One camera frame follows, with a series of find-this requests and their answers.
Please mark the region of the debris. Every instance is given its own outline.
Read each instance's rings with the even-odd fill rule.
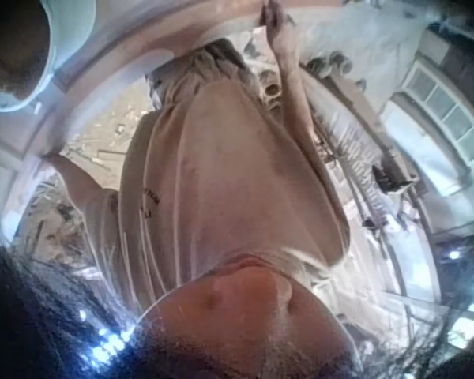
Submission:
[[[121,162],[126,156],[126,152],[116,152],[114,150],[106,150],[102,148],[98,150],[96,156],[98,156],[102,160]]]
[[[115,133],[121,136],[123,133],[125,133],[126,125],[125,124],[118,124],[115,129]]]
[[[70,154],[70,159],[78,166],[82,167],[83,169],[85,166],[90,163],[93,165],[93,167],[98,167],[101,170],[104,170],[106,172],[111,172],[111,169],[105,165],[103,165],[100,162],[95,162],[93,161],[94,158],[90,158],[89,156],[83,154],[82,152],[79,152],[78,150],[74,150],[72,148],[69,149],[69,154]]]
[[[71,205],[65,205],[63,203],[59,203],[56,206],[56,210],[60,214],[60,216],[65,220],[66,223],[71,221],[73,218],[72,212],[74,211],[74,207]]]
[[[92,162],[97,164],[103,164],[102,160],[98,158],[92,158]]]

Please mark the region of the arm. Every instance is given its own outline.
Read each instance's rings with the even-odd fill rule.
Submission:
[[[102,190],[95,179],[66,157],[56,154],[43,159],[62,177],[70,201],[79,212],[83,212],[88,200]]]
[[[283,90],[283,122],[299,138],[305,131],[316,140],[309,103],[303,89],[299,68],[299,38],[293,20],[284,12],[278,0],[269,0],[263,8],[263,23],[267,40],[276,56]]]

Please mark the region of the dark hair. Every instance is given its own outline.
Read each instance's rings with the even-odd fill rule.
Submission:
[[[244,377],[196,348],[147,340],[140,329],[130,338],[126,330],[132,318],[119,304],[106,302],[63,268],[26,261],[0,246],[0,378]],[[314,377],[459,377],[474,372],[474,357],[465,352],[445,364],[451,369],[436,368],[446,359],[442,348],[454,317],[433,326],[427,338],[414,340],[405,351],[378,348],[361,366],[340,357],[318,368]],[[95,351],[109,359],[98,361]]]

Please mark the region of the light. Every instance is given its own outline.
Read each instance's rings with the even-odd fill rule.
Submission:
[[[460,258],[460,252],[458,250],[453,250],[450,253],[450,259],[455,260],[455,259],[458,259],[458,258]]]
[[[109,362],[109,359],[111,358],[109,353],[107,353],[102,347],[95,347],[93,349],[93,356],[102,363]]]
[[[448,341],[460,349],[465,349],[472,338],[474,338],[474,320],[460,317],[451,328]]]
[[[102,344],[102,347],[111,355],[117,355],[118,352],[110,342]]]
[[[109,343],[117,351],[121,351],[125,349],[125,343],[116,334],[113,334],[112,336],[109,337]]]

